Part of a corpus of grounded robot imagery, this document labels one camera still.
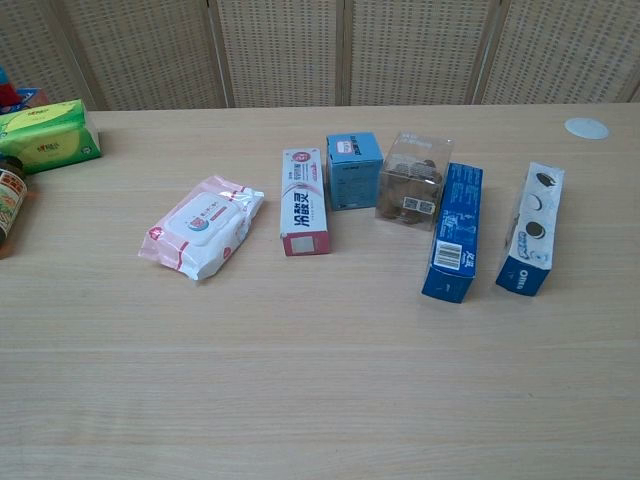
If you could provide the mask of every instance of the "clear plastic box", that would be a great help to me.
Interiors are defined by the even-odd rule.
[[[380,172],[376,217],[432,230],[453,140],[400,132]]]

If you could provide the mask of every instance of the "wooden table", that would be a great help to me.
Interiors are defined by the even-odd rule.
[[[638,478],[640,105],[94,117],[104,157],[32,177],[2,250],[0,478]],[[485,169],[462,305],[419,294],[431,234],[371,209],[330,215],[331,255],[283,254],[281,150],[401,129]],[[566,169],[533,299],[494,285],[531,161]],[[136,254],[212,174],[268,201],[196,286]]]

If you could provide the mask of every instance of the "woven panel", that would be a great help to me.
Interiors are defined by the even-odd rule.
[[[639,64],[638,1],[512,0],[482,102],[611,102]]]
[[[335,0],[219,0],[238,107],[335,104]]]
[[[0,0],[0,62],[16,87],[41,87],[52,102],[80,98],[39,3]]]
[[[351,103],[464,103],[488,5],[355,0]]]
[[[202,1],[63,1],[111,109],[219,106]]]

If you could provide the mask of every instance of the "tissue box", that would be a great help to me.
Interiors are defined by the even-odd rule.
[[[280,238],[288,257],[329,253],[322,159],[317,148],[282,152]]]
[[[18,105],[0,107],[0,114],[19,112],[25,108],[35,108],[49,104],[49,99],[41,88],[17,88],[16,92],[22,97],[22,102]]]
[[[551,271],[564,170],[532,162],[516,201],[496,283],[534,296]]]
[[[0,152],[18,157],[27,174],[101,155],[98,132],[82,100],[0,116]]]
[[[450,163],[422,293],[461,303],[476,276],[482,170]]]
[[[371,132],[327,136],[327,175],[333,210],[375,207],[382,153]]]

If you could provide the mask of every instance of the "white oreo box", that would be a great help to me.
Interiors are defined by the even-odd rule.
[[[553,241],[564,170],[530,163],[505,242],[496,283],[534,296],[553,263]]]
[[[318,148],[290,148],[282,152],[280,238],[288,257],[329,253]]]

